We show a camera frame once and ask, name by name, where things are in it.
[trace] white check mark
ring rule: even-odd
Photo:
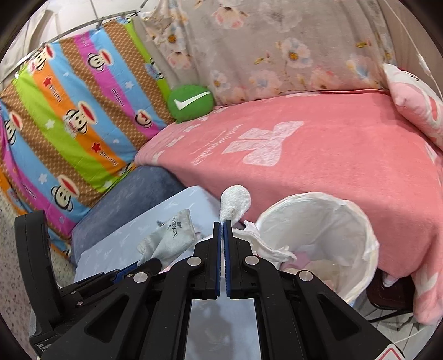
[[[177,99],[174,99],[174,102],[177,105],[177,108],[179,110],[181,110],[184,107],[188,106],[189,104],[193,103],[195,100],[198,100],[199,98],[201,98],[201,97],[203,97],[203,96],[205,96],[207,94],[210,94],[210,93],[211,93],[210,91],[205,91],[204,93],[195,95],[195,96],[191,97],[190,99],[187,99],[187,100],[185,100],[183,102],[181,102],[181,101],[179,101]]]

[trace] green pillow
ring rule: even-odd
[[[183,85],[171,91],[167,100],[168,109],[177,123],[205,116],[214,107],[214,96],[199,85]]]

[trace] white bow print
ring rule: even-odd
[[[242,140],[230,143],[222,154],[253,150],[243,158],[244,164],[274,166],[280,160],[283,140],[291,136],[303,124],[303,121],[288,121],[275,125],[272,131],[250,129],[238,137]]]

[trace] warning sticker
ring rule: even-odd
[[[405,358],[394,344],[390,344],[375,360],[405,360]]]

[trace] purple stripe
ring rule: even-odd
[[[16,166],[11,151],[9,150],[6,134],[3,130],[3,124],[1,126],[0,136],[1,148],[3,150],[3,162],[8,169],[9,176],[12,178],[17,188],[26,197],[28,203],[33,204],[37,209],[43,209],[46,213],[46,217],[52,222],[52,224],[56,226],[62,234],[69,237],[76,224],[63,215],[58,210],[57,205],[50,203]]]
[[[77,45],[78,51],[80,52],[85,65],[91,70],[91,73],[93,74],[97,84],[100,86],[103,95],[111,101],[114,101],[123,109],[124,113],[131,118],[133,124],[136,126],[138,131],[140,131],[148,139],[152,139],[158,133],[159,129],[154,124],[154,122],[152,122],[151,128],[146,129],[135,121],[136,113],[132,108],[131,103],[126,97],[124,91],[107,68],[107,65],[103,66],[102,71],[97,71],[89,66],[89,54],[98,53],[97,49],[94,46],[94,43],[91,40],[89,32],[73,36],[73,40],[74,43]]]

